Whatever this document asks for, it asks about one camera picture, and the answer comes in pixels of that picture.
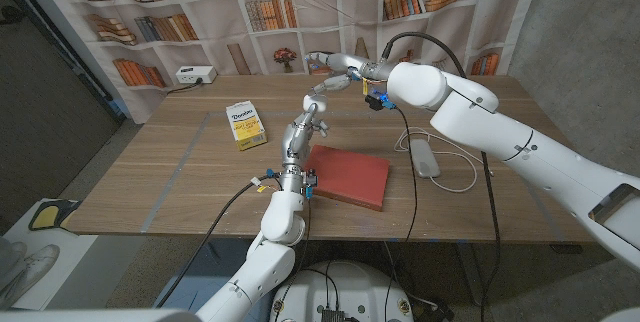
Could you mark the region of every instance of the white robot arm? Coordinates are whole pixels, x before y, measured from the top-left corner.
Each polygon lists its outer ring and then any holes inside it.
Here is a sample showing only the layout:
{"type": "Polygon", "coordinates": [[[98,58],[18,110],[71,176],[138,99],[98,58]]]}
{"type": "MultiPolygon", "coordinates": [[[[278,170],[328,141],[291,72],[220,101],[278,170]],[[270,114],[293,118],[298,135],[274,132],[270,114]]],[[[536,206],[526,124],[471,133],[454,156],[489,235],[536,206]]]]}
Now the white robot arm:
{"type": "MultiPolygon", "coordinates": [[[[322,56],[310,55],[308,58],[322,56]]],[[[544,189],[606,249],[640,271],[640,179],[603,167],[544,134],[496,112],[486,87],[435,67],[325,58],[353,80],[386,81],[392,102],[437,111],[431,125],[444,136],[483,150],[544,189]]]]}

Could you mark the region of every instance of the wooden table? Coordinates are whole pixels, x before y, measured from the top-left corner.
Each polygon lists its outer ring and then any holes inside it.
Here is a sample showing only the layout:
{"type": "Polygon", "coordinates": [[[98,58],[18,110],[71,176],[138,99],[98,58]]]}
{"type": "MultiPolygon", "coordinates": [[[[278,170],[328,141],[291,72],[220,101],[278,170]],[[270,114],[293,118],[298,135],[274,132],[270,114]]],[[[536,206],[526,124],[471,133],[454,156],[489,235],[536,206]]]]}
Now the wooden table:
{"type": "MultiPolygon", "coordinates": [[[[80,234],[205,233],[222,206],[251,177],[264,175],[267,168],[281,170],[284,128],[302,112],[302,97],[309,88],[322,80],[322,76],[300,75],[218,77],[212,85],[169,95],[85,199],[69,228],[80,234]],[[258,110],[269,142],[240,152],[225,107],[246,100],[258,110]]],[[[515,79],[474,80],[496,93],[500,112],[569,145],[515,79]]],[[[314,196],[314,239],[393,240],[404,238],[409,229],[414,206],[409,155],[393,151],[404,129],[402,118],[397,111],[372,111],[361,91],[361,86],[352,85],[328,94],[324,119],[331,127],[329,136],[323,139],[316,134],[311,142],[389,159],[383,212],[314,196]]],[[[429,125],[429,112],[409,107],[403,111],[411,126],[436,133],[429,125]]],[[[431,145],[435,151],[455,151],[445,143],[431,145]]],[[[473,173],[463,159],[444,155],[438,156],[438,163],[441,184],[462,188],[470,183],[473,173]]],[[[462,194],[418,180],[412,240],[493,241],[484,175],[477,166],[476,186],[462,194]]],[[[542,191],[534,189],[537,197],[532,196],[523,180],[496,159],[490,159],[490,166],[495,172],[493,188],[503,241],[591,241],[542,191]]],[[[232,205],[214,234],[255,236],[269,200],[269,193],[249,190],[232,205]]]]}

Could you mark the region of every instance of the white power strip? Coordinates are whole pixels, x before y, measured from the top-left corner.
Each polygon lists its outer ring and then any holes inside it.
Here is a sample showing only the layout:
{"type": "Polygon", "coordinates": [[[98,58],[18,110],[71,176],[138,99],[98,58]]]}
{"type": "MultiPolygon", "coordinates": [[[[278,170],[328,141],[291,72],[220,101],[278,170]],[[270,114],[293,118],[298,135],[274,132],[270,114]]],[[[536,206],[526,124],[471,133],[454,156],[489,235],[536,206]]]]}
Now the white power strip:
{"type": "Polygon", "coordinates": [[[178,82],[192,84],[198,78],[202,78],[202,83],[211,83],[218,74],[212,66],[182,66],[176,72],[178,82]]]}

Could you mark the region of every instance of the blue connector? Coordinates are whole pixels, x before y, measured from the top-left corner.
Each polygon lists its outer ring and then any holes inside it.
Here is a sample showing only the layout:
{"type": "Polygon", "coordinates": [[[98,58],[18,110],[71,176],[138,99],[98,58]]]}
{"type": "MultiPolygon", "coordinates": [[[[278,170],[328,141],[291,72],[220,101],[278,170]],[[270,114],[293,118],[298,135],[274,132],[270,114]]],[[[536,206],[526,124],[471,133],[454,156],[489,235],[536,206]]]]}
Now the blue connector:
{"type": "Polygon", "coordinates": [[[389,101],[389,100],[382,102],[382,107],[384,107],[384,108],[393,109],[393,108],[395,108],[395,106],[396,106],[396,104],[391,102],[391,101],[389,101]]]}

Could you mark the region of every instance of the white cable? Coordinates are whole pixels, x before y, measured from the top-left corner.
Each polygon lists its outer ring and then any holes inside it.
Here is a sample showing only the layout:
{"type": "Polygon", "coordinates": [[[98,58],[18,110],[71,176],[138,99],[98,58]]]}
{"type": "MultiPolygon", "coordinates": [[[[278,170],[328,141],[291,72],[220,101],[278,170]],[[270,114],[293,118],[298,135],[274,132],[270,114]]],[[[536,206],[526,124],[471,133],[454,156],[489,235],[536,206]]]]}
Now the white cable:
{"type": "MultiPolygon", "coordinates": [[[[382,241],[382,242],[384,243],[384,247],[387,249],[387,254],[389,255],[389,261],[391,261],[391,265],[392,265],[392,266],[395,266],[395,264],[393,263],[393,257],[391,257],[391,250],[389,250],[389,245],[387,245],[387,241],[382,241]]],[[[393,270],[393,274],[394,274],[394,276],[396,277],[396,280],[398,280],[398,275],[396,275],[396,270],[395,270],[395,269],[393,270]]],[[[409,293],[409,292],[407,292],[407,291],[404,291],[404,293],[406,293],[406,294],[407,294],[407,296],[409,296],[409,297],[413,297],[413,299],[415,299],[415,300],[418,300],[418,301],[420,301],[420,302],[422,302],[422,303],[426,303],[426,304],[428,304],[429,306],[431,306],[431,309],[432,309],[433,311],[437,311],[437,310],[438,310],[438,308],[439,308],[437,304],[435,304],[435,303],[433,303],[433,302],[431,302],[431,301],[427,301],[427,300],[422,299],[422,298],[420,298],[420,297],[416,297],[415,295],[413,295],[413,294],[411,294],[411,293],[409,293]]]]}
{"type": "MultiPolygon", "coordinates": [[[[465,150],[464,148],[462,148],[462,147],[458,146],[457,144],[455,144],[455,143],[453,143],[453,142],[449,141],[449,140],[448,140],[448,139],[446,139],[446,138],[442,138],[442,137],[440,137],[440,136],[437,136],[437,135],[434,135],[434,134],[432,134],[432,133],[429,133],[429,132],[425,131],[424,129],[420,128],[420,127],[409,127],[409,134],[411,134],[411,135],[414,135],[414,134],[423,134],[423,135],[426,135],[426,136],[427,136],[427,142],[431,141],[431,137],[433,137],[433,138],[437,138],[437,139],[439,139],[439,140],[441,140],[441,141],[443,141],[443,142],[446,142],[446,143],[448,143],[448,144],[450,144],[450,145],[452,145],[452,146],[456,147],[456,148],[457,148],[457,149],[459,149],[460,151],[462,151],[462,152],[466,153],[469,157],[471,157],[471,158],[475,159],[476,161],[480,162],[480,164],[484,165],[484,163],[482,163],[482,160],[480,160],[480,159],[479,159],[479,158],[477,158],[476,156],[472,155],[469,151],[465,150]]],[[[398,140],[396,141],[396,144],[393,146],[393,150],[394,150],[394,151],[396,151],[396,152],[406,152],[406,151],[409,151],[409,148],[408,148],[408,147],[405,147],[405,146],[403,146],[403,145],[402,145],[402,143],[403,143],[403,142],[404,142],[404,140],[407,138],[407,136],[408,136],[408,135],[407,135],[407,131],[406,131],[406,130],[402,131],[402,134],[400,135],[400,137],[399,137],[399,138],[398,138],[398,140]]],[[[463,188],[463,189],[452,189],[452,188],[448,188],[448,187],[445,187],[445,186],[443,186],[443,185],[439,184],[438,182],[436,182],[436,181],[433,179],[433,177],[429,177],[429,178],[431,179],[431,182],[433,182],[436,186],[438,186],[438,187],[442,188],[442,189],[443,189],[443,190],[445,190],[445,191],[453,192],[453,193],[462,193],[462,192],[466,192],[466,191],[470,190],[471,188],[473,188],[473,186],[475,186],[476,181],[478,180],[478,171],[476,170],[475,165],[473,164],[473,162],[471,162],[471,160],[470,160],[469,158],[467,158],[466,156],[461,155],[461,154],[459,154],[459,153],[455,153],[455,152],[435,152],[435,151],[434,151],[434,152],[433,152],[433,154],[450,154],[450,155],[455,155],[455,156],[462,157],[462,158],[464,158],[464,159],[469,163],[469,165],[470,165],[470,166],[471,166],[471,168],[473,169],[473,182],[471,182],[471,184],[470,184],[467,188],[463,188]]]]}
{"type": "Polygon", "coordinates": [[[414,294],[412,294],[412,293],[409,293],[409,292],[407,292],[407,291],[404,291],[404,293],[406,293],[406,294],[407,294],[407,296],[409,296],[409,297],[411,297],[411,298],[413,298],[413,299],[415,299],[415,300],[418,300],[418,301],[420,301],[420,302],[422,302],[422,303],[426,303],[426,304],[430,305],[432,310],[434,310],[434,311],[437,311],[437,310],[438,310],[438,305],[437,305],[437,304],[435,304],[435,303],[433,303],[433,302],[431,302],[431,301],[427,301],[427,300],[425,300],[425,299],[422,299],[422,298],[420,298],[420,297],[417,297],[416,295],[414,295],[414,294]]]}

